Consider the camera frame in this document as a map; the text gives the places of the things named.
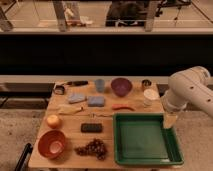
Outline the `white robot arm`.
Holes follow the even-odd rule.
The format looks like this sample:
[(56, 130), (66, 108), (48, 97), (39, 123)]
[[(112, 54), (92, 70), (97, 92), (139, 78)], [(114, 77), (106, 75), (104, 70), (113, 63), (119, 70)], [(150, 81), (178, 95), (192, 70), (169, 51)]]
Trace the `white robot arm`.
[(207, 85), (210, 72), (201, 66), (176, 72), (168, 78), (169, 89), (161, 97), (165, 110), (163, 127), (170, 129), (188, 103), (191, 103), (213, 119), (213, 90)]

